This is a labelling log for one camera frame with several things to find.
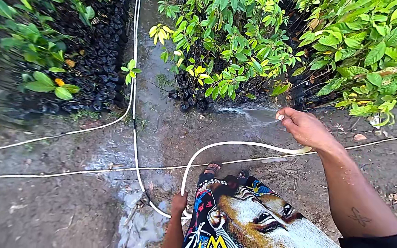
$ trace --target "sleeve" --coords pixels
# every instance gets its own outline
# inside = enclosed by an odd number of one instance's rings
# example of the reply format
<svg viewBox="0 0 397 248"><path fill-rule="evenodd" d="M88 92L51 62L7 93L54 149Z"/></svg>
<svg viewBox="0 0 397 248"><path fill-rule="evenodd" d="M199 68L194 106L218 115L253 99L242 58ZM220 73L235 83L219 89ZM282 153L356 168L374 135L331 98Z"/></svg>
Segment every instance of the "sleeve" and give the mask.
<svg viewBox="0 0 397 248"><path fill-rule="evenodd" d="M342 248L397 248L397 234L387 237L339 238Z"/></svg>

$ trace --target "dirt path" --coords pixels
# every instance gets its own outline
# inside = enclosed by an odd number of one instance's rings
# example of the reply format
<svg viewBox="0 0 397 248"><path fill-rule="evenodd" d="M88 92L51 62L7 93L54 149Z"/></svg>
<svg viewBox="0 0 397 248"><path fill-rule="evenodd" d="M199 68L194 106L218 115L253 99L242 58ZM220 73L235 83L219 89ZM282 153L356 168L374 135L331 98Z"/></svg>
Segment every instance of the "dirt path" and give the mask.
<svg viewBox="0 0 397 248"><path fill-rule="evenodd" d="M218 113L182 114L179 106L155 87L156 76L168 75L160 60L161 47L154 47L149 28L159 22L156 1L143 1L139 33L139 63L143 72L138 80L139 161L142 167L186 165L205 145L220 141L254 141L296 149L299 145L278 123L264 123L240 114L239 108ZM272 103L264 103L277 108ZM345 111L315 113L345 146L385 138L364 120L357 121ZM99 125L93 121L43 119L32 134L3 130L0 145ZM397 137L397 123L385 127ZM362 133L367 140L353 141ZM366 178L393 207L397 215L397 141L350 151ZM263 148L229 145L209 149L195 163L258 158L278 153ZM0 151L0 174L56 173L111 166L134 167L132 129L124 123L99 131L71 135L50 143ZM328 194L321 162L316 155L225 166L219 177L249 169L252 175L277 190L302 214L334 240L340 236L329 214ZM189 174L187 189L203 168ZM151 200L169 212L171 197L180 189L183 170L142 171ZM0 180L0 247L158 247L168 221L146 206L135 172L77 175L49 179Z"/></svg>

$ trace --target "weed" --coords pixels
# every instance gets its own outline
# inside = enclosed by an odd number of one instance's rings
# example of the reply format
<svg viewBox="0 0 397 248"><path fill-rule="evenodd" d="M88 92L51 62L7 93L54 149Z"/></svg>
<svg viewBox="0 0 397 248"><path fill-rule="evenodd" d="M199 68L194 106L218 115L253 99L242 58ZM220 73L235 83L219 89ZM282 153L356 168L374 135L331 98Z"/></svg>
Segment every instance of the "weed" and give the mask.
<svg viewBox="0 0 397 248"><path fill-rule="evenodd" d="M156 75L156 81L157 84L160 87L164 87L164 86L173 86L174 81L173 80L168 80L168 76L164 73L159 73Z"/></svg>
<svg viewBox="0 0 397 248"><path fill-rule="evenodd" d="M91 119L93 121L99 120L100 112L91 112L88 110L78 110L77 113L71 114L69 119L76 122L83 119Z"/></svg>

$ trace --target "sandal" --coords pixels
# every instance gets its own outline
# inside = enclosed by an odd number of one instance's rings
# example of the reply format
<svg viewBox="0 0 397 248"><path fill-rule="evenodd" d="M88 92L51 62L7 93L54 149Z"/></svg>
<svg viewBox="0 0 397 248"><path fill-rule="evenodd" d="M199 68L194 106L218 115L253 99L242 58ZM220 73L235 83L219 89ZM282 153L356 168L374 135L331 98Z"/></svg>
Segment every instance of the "sandal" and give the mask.
<svg viewBox="0 0 397 248"><path fill-rule="evenodd" d="M239 173L238 173L238 177L237 177L237 179L240 179L240 178L248 178L249 177L249 171L247 171L247 170L242 170L242 171L240 171Z"/></svg>
<svg viewBox="0 0 397 248"><path fill-rule="evenodd" d="M202 174L204 174L205 171L210 170L210 171L214 172L214 176L215 176L217 174L218 170L221 169L222 166L223 165L221 163L216 163L216 162L210 163L210 164L208 164L206 169L202 172Z"/></svg>

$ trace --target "mud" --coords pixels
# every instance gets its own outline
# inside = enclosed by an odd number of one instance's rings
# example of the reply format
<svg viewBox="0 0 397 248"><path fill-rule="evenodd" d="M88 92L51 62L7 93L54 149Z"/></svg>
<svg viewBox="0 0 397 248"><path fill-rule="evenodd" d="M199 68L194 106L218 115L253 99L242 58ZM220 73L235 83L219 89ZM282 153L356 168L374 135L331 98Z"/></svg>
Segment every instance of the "mud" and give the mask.
<svg viewBox="0 0 397 248"><path fill-rule="evenodd" d="M215 113L181 113L179 106L154 86L156 76L170 65L160 59L162 48L153 46L147 31L157 24L156 1L143 1L139 32L139 74L137 86L138 151L141 167L186 165L205 145L221 141L254 141L278 147L300 146L277 122L253 119L237 106L217 106ZM161 86L166 90L171 87ZM278 109L274 102L253 102L249 108ZM397 122L380 134L365 120L345 111L315 113L345 146L368 143L387 136L397 137ZM43 118L31 133L0 131L0 145L100 125L100 121ZM355 134L367 140L356 142ZM0 174L57 173L84 169L134 167L132 128L125 122L112 127L65 136L49 143L0 150ZM397 194L397 141L350 150L365 177L392 206L389 194ZM264 148L228 145L208 149L194 163L232 161L279 155ZM204 168L191 169L186 189L195 190ZM253 161L224 166L218 177L241 169L261 179L294 205L302 214L337 241L340 234L329 211L327 184L317 155L287 158L285 161ZM169 212L172 195L179 192L183 169L141 171L151 200ZM190 194L188 209L193 204ZM133 171L86 174L48 179L0 180L0 247L159 247L168 219L146 205Z"/></svg>

